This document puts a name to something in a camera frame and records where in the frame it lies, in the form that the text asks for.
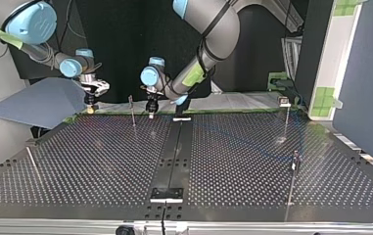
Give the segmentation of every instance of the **dark background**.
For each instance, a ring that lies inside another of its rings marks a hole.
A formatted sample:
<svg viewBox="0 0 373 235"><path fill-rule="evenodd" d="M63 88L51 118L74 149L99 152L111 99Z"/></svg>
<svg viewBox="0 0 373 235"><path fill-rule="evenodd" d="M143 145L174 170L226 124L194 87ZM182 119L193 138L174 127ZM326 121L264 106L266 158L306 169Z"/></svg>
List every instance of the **dark background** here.
<svg viewBox="0 0 373 235"><path fill-rule="evenodd" d="M58 14L58 36L66 25L69 1L54 0ZM70 14L72 28L85 33L86 40L67 31L62 50L73 55L74 50L89 45L97 70L107 80L111 90L101 98L108 103L125 103L133 95L145 100L140 89L140 73L151 56L166 60L166 72L175 77L195 56L201 35L182 21L172 10L172 0L75 0ZM308 0L293 0L305 19ZM265 91L268 74L284 71L281 38L284 26L261 6L250 6L239 13L241 36L235 52L216 66L213 80L225 91ZM44 66L29 67L24 55L15 56L22 78L58 76ZM194 97L210 94L210 81L203 82Z"/></svg>

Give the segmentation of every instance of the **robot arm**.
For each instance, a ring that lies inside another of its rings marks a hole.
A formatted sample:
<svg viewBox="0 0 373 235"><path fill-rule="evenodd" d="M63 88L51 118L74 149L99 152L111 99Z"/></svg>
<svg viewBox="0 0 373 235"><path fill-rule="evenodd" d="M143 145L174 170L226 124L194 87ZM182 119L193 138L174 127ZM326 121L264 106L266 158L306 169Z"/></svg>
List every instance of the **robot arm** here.
<svg viewBox="0 0 373 235"><path fill-rule="evenodd" d="M94 72L98 67L91 50L78 49L75 56L69 56L46 43L56 26L56 12L44 1L0 0L0 29L22 41L20 49L33 61L60 70L66 77L79 77L86 91L85 104L92 113L97 98L106 93L110 85L96 79Z"/></svg>
<svg viewBox="0 0 373 235"><path fill-rule="evenodd" d="M157 111L158 104L153 103L157 102L158 95L165 95L177 105L183 104L188 91L233 52L240 34L238 15L225 0L174 0L173 9L204 39L197 55L174 80L165 75L163 59L150 59L141 73L149 93L147 110L150 113Z"/></svg>

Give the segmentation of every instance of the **light blue joint cap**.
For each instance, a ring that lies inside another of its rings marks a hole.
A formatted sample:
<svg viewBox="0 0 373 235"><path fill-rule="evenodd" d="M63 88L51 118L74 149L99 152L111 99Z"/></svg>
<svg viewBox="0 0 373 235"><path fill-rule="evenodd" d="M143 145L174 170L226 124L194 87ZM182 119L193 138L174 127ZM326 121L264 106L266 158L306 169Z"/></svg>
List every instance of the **light blue joint cap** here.
<svg viewBox="0 0 373 235"><path fill-rule="evenodd" d="M75 52L76 56L94 58L94 53L91 49L77 49Z"/></svg>
<svg viewBox="0 0 373 235"><path fill-rule="evenodd" d="M82 74L82 65L74 59L65 59L61 62L59 69L67 77L76 77Z"/></svg>
<svg viewBox="0 0 373 235"><path fill-rule="evenodd" d="M153 67L145 67L141 72L141 82L147 86L154 86L158 83L159 72Z"/></svg>
<svg viewBox="0 0 373 235"><path fill-rule="evenodd" d="M182 20L185 19L187 3L188 0L173 0L173 9Z"/></svg>
<svg viewBox="0 0 373 235"><path fill-rule="evenodd" d="M6 25L6 32L26 44L38 45L51 38L56 26L55 10L51 5L41 1L11 19Z"/></svg>
<svg viewBox="0 0 373 235"><path fill-rule="evenodd" d="M149 61L149 65L156 65L156 66L165 66L165 61L163 58L160 57L151 57Z"/></svg>
<svg viewBox="0 0 373 235"><path fill-rule="evenodd" d="M176 103L177 106L181 106L183 105L183 103L185 103L185 101L187 100L187 97L188 95L184 95L180 97L179 99L177 99L174 103Z"/></svg>

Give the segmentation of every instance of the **hole pattern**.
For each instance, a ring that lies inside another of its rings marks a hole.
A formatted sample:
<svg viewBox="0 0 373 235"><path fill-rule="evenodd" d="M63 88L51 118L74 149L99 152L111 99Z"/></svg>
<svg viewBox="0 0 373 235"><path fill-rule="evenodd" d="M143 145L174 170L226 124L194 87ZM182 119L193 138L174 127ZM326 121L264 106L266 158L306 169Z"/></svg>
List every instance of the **hole pattern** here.
<svg viewBox="0 0 373 235"><path fill-rule="evenodd" d="M295 151L296 206L373 207L373 178L324 127L286 114L194 116L188 205L286 207Z"/></svg>
<svg viewBox="0 0 373 235"><path fill-rule="evenodd" d="M4 167L0 204L144 205L170 119L136 118L134 128L129 116L80 117L33 151L39 168L29 158Z"/></svg>

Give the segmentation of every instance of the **metal table surface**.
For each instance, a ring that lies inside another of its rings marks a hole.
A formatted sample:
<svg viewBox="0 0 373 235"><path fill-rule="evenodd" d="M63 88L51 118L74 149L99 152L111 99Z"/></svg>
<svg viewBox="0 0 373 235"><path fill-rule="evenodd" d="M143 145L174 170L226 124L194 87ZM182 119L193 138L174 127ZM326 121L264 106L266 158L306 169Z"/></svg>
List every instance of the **metal table surface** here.
<svg viewBox="0 0 373 235"><path fill-rule="evenodd" d="M0 166L0 218L373 223L373 166L297 113L79 117ZM288 204L295 153L302 164ZM152 204L155 188L181 204Z"/></svg>

